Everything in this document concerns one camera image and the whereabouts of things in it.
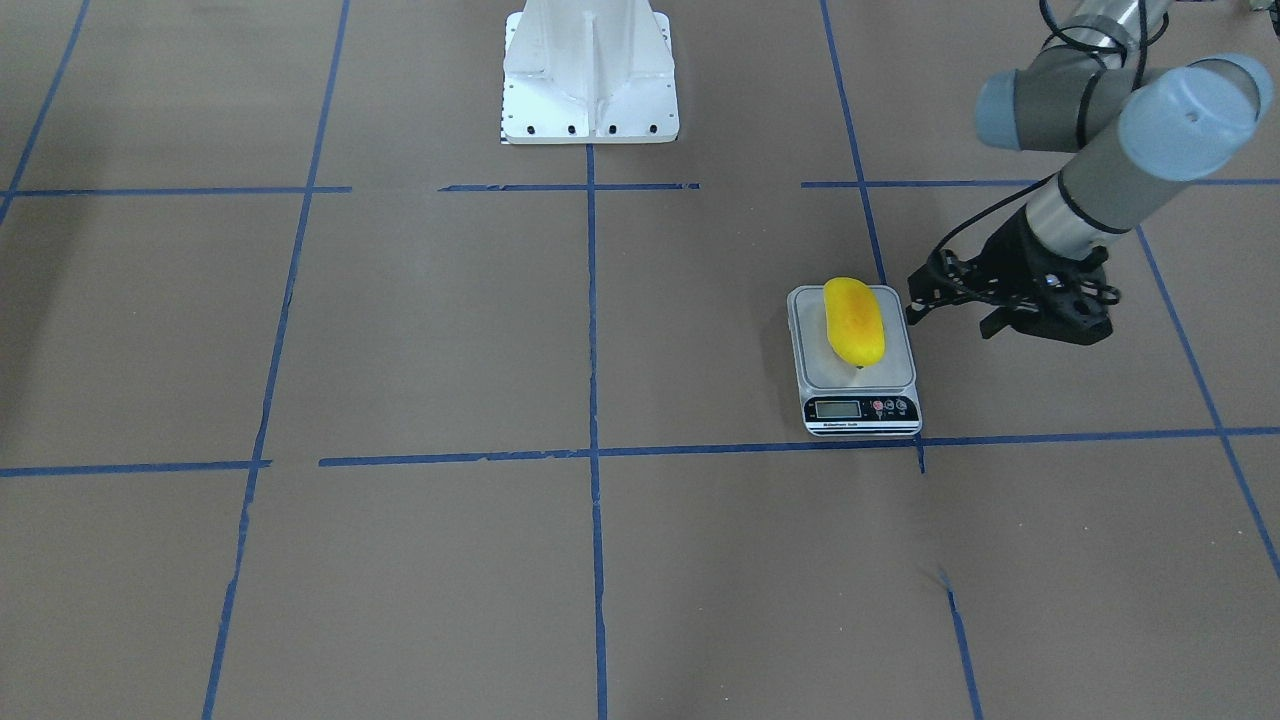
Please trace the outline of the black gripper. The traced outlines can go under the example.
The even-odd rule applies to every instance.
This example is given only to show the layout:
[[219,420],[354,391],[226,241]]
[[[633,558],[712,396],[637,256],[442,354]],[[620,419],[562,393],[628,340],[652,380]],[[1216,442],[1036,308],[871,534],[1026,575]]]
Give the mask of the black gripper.
[[[1083,260],[1060,256],[1033,233],[1024,210],[986,242],[975,263],[936,249],[908,278],[909,325],[927,318],[966,320],[980,338],[1012,329],[1043,340],[1089,346],[1108,338],[1115,287],[1103,264],[1108,250],[1094,246]],[[986,301],[993,292],[992,304]]]

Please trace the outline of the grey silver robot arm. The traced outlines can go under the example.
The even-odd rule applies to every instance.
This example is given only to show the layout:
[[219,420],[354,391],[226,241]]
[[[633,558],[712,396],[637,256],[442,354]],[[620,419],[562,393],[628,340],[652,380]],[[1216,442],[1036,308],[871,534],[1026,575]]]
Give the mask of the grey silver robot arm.
[[1121,293],[1110,246],[1183,190],[1225,167],[1263,124],[1276,86],[1252,56],[1216,54],[1152,68],[1166,1],[1082,1],[1023,69],[991,76],[975,133],[995,149],[1065,152],[1066,164],[1014,195],[1016,211],[970,259],[938,242],[910,274],[905,322],[984,304],[980,334],[1005,329],[1089,346],[1112,334]]

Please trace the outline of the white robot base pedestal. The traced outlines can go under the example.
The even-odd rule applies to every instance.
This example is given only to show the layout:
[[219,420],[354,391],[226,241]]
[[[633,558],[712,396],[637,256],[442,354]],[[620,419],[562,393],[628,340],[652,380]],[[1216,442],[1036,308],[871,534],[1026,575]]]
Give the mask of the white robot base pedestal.
[[649,1],[527,1],[507,15],[503,142],[669,143],[680,131],[671,22]]

